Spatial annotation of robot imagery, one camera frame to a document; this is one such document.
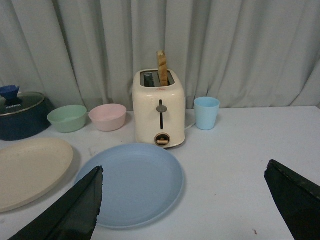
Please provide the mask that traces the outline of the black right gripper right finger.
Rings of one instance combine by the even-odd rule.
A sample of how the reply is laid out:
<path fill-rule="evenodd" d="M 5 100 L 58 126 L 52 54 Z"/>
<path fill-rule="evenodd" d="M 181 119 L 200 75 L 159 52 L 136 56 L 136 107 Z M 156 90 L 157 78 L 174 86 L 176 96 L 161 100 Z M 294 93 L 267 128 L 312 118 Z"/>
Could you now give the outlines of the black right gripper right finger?
<path fill-rule="evenodd" d="M 285 165 L 270 160 L 264 178 L 295 240 L 320 238 L 320 187 Z"/>

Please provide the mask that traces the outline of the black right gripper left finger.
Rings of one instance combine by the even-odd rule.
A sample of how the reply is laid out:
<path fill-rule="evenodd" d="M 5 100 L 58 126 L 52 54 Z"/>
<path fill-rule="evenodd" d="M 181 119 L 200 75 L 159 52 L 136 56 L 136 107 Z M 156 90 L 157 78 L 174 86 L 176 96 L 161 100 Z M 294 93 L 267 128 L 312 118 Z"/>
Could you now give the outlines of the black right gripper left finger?
<path fill-rule="evenodd" d="M 96 166 L 12 240 L 90 240 L 103 193 L 103 168 Z"/>

